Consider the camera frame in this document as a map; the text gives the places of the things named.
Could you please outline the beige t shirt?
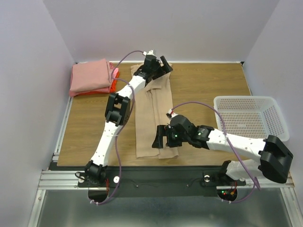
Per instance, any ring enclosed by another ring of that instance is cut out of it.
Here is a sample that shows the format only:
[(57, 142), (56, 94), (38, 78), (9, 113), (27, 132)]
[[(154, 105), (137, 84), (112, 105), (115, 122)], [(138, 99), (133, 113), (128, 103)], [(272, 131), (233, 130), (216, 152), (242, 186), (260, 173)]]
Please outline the beige t shirt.
[(153, 148), (157, 126), (166, 125), (166, 113), (173, 107), (170, 73), (152, 80), (135, 95), (136, 157), (168, 159), (178, 157), (177, 148)]

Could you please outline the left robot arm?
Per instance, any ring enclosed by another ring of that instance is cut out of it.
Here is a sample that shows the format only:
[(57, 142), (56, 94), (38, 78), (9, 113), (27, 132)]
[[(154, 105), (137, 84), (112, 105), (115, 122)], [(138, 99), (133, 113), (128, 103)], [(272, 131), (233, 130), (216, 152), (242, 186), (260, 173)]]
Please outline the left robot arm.
[(95, 153), (84, 167), (83, 176), (79, 176), (79, 179), (94, 186), (101, 186), (105, 182), (110, 151), (131, 116), (135, 95), (151, 81), (173, 71), (164, 56), (158, 59), (152, 51), (143, 54), (145, 55), (143, 65), (134, 72), (131, 80), (126, 82), (121, 90), (109, 94), (102, 136)]

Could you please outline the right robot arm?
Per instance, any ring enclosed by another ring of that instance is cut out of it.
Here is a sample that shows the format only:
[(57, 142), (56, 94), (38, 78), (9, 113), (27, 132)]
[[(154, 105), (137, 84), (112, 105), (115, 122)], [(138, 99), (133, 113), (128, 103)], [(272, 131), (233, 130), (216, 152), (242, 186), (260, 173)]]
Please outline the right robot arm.
[(187, 142), (195, 148), (231, 152), (244, 161), (227, 161), (218, 172), (218, 180), (229, 184), (233, 180), (263, 176), (275, 183), (286, 183), (293, 160), (292, 152), (276, 136), (253, 139), (232, 134), (210, 126), (195, 126), (180, 114), (170, 115), (170, 122), (158, 125), (152, 148), (180, 147)]

